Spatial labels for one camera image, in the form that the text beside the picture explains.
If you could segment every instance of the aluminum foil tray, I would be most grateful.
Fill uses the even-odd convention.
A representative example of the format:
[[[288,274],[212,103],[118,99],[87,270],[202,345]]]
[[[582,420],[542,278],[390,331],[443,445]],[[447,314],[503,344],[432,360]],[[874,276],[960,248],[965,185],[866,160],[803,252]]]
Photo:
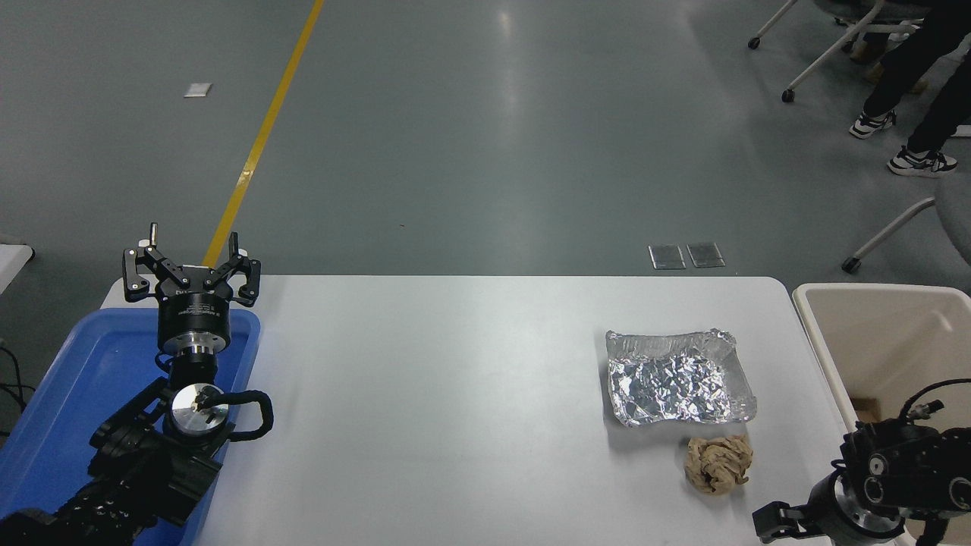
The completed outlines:
[[[669,420],[741,423],[755,417],[755,397],[735,338],[726,331],[608,331],[607,377],[614,415],[627,427]]]

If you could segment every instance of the person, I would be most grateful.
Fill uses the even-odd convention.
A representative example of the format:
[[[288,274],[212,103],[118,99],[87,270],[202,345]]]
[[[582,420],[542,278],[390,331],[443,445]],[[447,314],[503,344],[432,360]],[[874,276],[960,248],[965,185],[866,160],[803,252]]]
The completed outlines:
[[[859,139],[896,124],[894,108],[901,97],[942,55],[957,49],[971,33],[971,1],[940,0],[923,26],[895,50],[884,55],[884,74],[850,127]],[[957,126],[971,116],[971,62],[967,55],[931,103],[923,121],[887,167],[901,176],[938,178],[954,172],[957,160],[941,153]]]
[[[860,40],[863,46],[854,50],[850,55],[850,60],[856,64],[866,65],[880,59],[887,52],[889,38],[890,35],[886,32],[867,32],[863,35],[863,39]],[[872,85],[876,85],[880,82],[880,78],[883,75],[884,65],[878,62],[873,65],[873,68],[866,71],[863,79]],[[921,78],[907,92],[913,95],[919,95],[925,92],[929,86],[930,82]]]

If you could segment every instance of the gray floor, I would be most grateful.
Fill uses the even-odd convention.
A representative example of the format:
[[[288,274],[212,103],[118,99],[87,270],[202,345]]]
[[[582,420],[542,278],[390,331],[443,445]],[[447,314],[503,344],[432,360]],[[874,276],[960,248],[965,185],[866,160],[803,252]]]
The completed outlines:
[[[883,166],[956,66],[866,142],[870,87],[810,2],[328,0],[237,220],[267,274],[766,275],[967,289],[933,213],[839,264],[933,183]],[[120,251],[202,259],[313,2],[0,6],[0,231],[38,257],[0,336],[42,378]],[[182,99],[191,82],[209,98]],[[971,163],[971,141],[950,154]],[[727,267],[655,272],[652,243]],[[272,293],[262,294],[272,298]],[[0,377],[9,370],[2,368]],[[0,401],[0,428],[16,419]]]

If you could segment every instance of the blue tray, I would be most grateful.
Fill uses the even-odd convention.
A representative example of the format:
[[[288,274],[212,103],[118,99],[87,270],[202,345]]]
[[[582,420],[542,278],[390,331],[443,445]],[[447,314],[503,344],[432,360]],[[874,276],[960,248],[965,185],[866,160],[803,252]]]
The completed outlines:
[[[216,385],[243,391],[250,379],[259,342],[259,319],[234,309],[232,342],[219,353]],[[21,508],[53,512],[90,477],[91,434],[122,404],[163,375],[154,364],[158,352],[158,311],[102,309],[84,317],[68,335],[27,410],[0,450],[0,518]],[[229,418],[235,419],[237,407]],[[226,446],[216,455],[222,462]],[[188,546],[202,527],[210,488],[184,527],[159,520],[137,546]]]

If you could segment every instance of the black cable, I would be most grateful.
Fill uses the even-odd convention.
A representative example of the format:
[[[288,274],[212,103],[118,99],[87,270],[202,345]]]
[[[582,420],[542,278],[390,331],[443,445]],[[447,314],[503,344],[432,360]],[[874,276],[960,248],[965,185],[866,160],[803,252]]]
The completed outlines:
[[[33,392],[37,392],[37,389],[34,389],[29,385],[17,385],[15,383],[0,383],[0,385],[3,385],[4,387],[24,387],[25,389],[30,389]]]
[[[23,400],[23,398],[17,396],[17,393],[16,392],[12,391],[11,389],[9,389],[7,387],[3,387],[3,386],[0,386],[0,391],[6,392],[7,394],[10,395],[10,398],[13,398],[14,399],[14,402],[16,402],[17,403],[17,406],[20,407],[20,413],[23,413],[23,410],[25,410],[27,408],[27,402],[25,402]]]
[[[155,355],[155,365],[158,366],[158,369],[162,370],[163,372],[170,373],[172,371],[172,359],[169,358],[163,362],[161,357],[164,354],[165,353],[159,351],[158,354]]]
[[[916,402],[918,398],[920,398],[921,396],[924,396],[928,392],[940,389],[941,387],[946,387],[947,385],[956,385],[958,383],[971,383],[971,378],[949,379],[947,381],[939,381],[937,383],[933,383],[917,391],[917,394],[914,394],[910,398],[907,398],[907,401],[904,402],[904,407],[900,408],[900,415],[897,416],[897,419],[907,419],[907,414],[910,412],[911,406],[913,406],[914,402]]]
[[[262,425],[260,425],[256,430],[232,432],[229,434],[228,438],[230,442],[249,442],[250,440],[255,440],[256,438],[262,438],[267,432],[270,431],[270,429],[273,428],[273,402],[270,401],[270,396],[268,396],[266,392],[243,391],[215,394],[203,399],[199,403],[199,407],[211,408],[220,404],[240,405],[250,402],[256,402],[259,404],[259,414],[263,420]]]
[[[17,376],[17,390],[20,393],[20,399],[23,400],[23,380],[20,379],[20,362],[17,361],[17,357],[14,356],[10,349],[0,347],[0,351],[6,353],[8,356],[10,356],[10,359],[14,361],[14,373]]]

